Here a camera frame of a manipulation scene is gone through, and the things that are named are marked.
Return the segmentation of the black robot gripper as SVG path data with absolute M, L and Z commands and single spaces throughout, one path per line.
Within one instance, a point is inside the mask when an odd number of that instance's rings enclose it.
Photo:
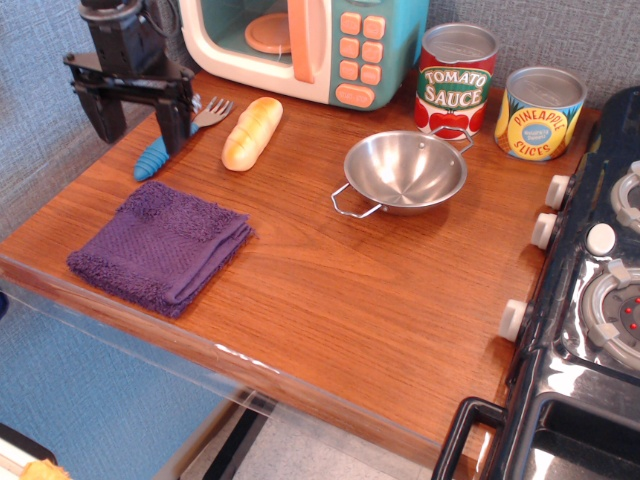
M 126 131 L 124 102 L 152 105 L 169 155 L 191 137 L 198 97 L 193 72 L 171 60 L 166 41 L 179 33 L 177 6 L 161 19 L 157 1 L 82 1 L 78 12 L 93 41 L 92 53 L 68 54 L 64 63 L 73 89 L 101 140 L 118 141 Z

